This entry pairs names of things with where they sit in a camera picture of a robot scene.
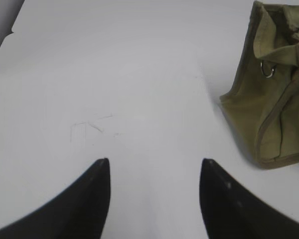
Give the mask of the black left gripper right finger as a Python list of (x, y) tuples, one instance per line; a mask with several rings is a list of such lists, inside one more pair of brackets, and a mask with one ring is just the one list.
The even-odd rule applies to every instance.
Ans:
[(210, 239), (299, 239), (299, 223), (264, 203), (213, 159), (202, 161), (199, 199)]

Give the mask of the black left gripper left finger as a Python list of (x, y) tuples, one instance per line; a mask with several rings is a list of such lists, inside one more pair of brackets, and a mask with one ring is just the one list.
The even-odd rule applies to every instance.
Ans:
[(110, 163), (98, 159), (54, 199), (1, 228), (0, 239), (99, 239), (110, 197)]

